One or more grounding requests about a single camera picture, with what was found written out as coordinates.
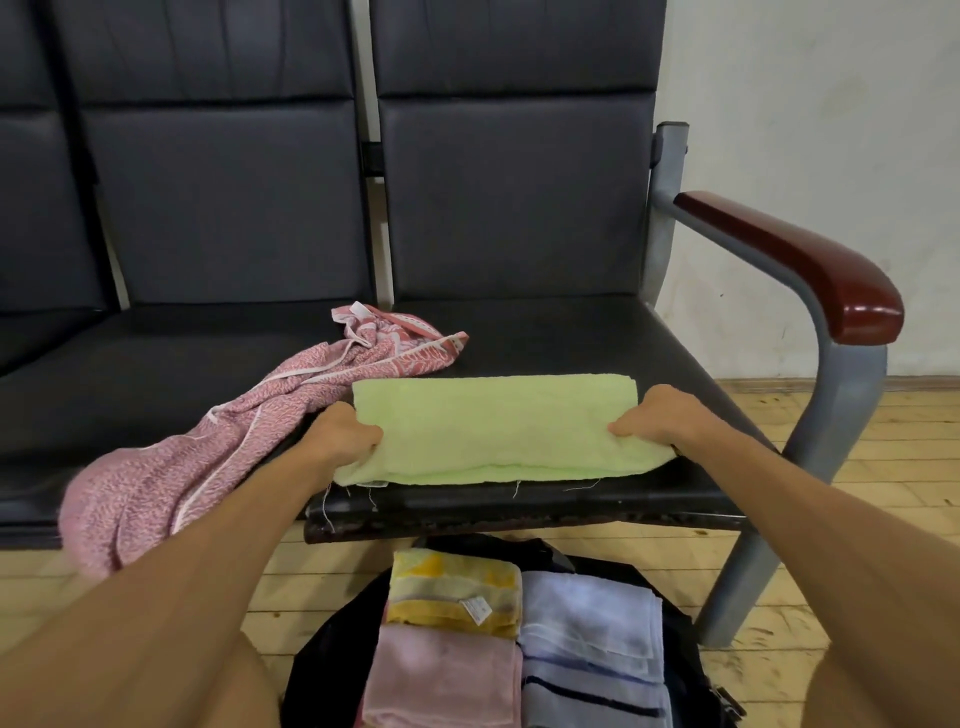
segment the chair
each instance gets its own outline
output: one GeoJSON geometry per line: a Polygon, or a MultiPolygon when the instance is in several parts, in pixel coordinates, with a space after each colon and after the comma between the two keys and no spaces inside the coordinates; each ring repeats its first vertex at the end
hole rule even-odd
{"type": "Polygon", "coordinates": [[[99,236],[92,198],[82,205],[30,28],[25,0],[0,2],[0,376],[116,307],[104,254],[88,242],[99,236]]]}
{"type": "Polygon", "coordinates": [[[372,298],[345,1],[55,0],[41,20],[131,308],[0,379],[4,546],[55,546],[78,468],[188,430],[372,298]]]}
{"type": "MultiPolygon", "coordinates": [[[[687,126],[653,130],[665,0],[372,0],[371,12],[396,310],[470,336],[438,376],[614,372],[640,394],[667,382],[772,447],[654,311],[679,221],[806,304],[820,368],[783,456],[830,482],[880,397],[900,296],[838,243],[681,192],[687,126]]],[[[311,504],[307,541],[614,520],[738,527],[698,620],[710,646],[732,640],[778,565],[683,459],[575,490],[351,490],[332,490],[323,512],[311,504]]]]}

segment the pink towel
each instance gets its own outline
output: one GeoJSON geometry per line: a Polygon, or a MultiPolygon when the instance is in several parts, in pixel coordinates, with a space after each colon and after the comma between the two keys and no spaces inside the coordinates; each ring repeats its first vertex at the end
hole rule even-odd
{"type": "Polygon", "coordinates": [[[185,435],[115,450],[70,482],[60,508],[63,548],[106,577],[213,508],[309,412],[352,382],[449,366],[467,342],[429,324],[355,303],[334,308],[345,338],[291,356],[249,392],[218,404],[185,435]]]}
{"type": "Polygon", "coordinates": [[[510,640],[384,624],[363,721],[376,728],[519,728],[522,664],[510,640]]]}

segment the towel tag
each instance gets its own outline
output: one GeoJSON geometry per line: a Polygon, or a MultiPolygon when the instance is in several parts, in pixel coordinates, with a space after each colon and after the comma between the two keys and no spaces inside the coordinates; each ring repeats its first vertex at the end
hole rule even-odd
{"type": "Polygon", "coordinates": [[[461,599],[460,603],[464,605],[467,614],[470,615],[470,618],[473,619],[477,626],[483,624],[484,621],[487,620],[487,617],[493,614],[493,609],[490,608],[490,604],[488,604],[487,600],[482,596],[472,596],[469,599],[461,599]]]}

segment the stack of folded towels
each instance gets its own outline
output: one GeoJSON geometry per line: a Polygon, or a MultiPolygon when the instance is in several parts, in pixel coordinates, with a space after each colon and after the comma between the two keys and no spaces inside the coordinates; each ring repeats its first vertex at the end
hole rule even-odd
{"type": "Polygon", "coordinates": [[[523,574],[523,728],[670,728],[660,600],[592,576],[523,574]]]}
{"type": "Polygon", "coordinates": [[[519,728],[520,571],[426,548],[394,554],[358,723],[519,728]]]}

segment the baseboard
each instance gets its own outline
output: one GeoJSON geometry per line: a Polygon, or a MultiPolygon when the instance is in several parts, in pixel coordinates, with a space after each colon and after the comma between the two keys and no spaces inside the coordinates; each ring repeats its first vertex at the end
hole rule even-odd
{"type": "MultiPolygon", "coordinates": [[[[812,392],[813,379],[717,379],[728,392],[752,394],[762,392],[812,392]]],[[[888,376],[884,389],[888,392],[921,392],[960,389],[960,376],[888,376]]]]}

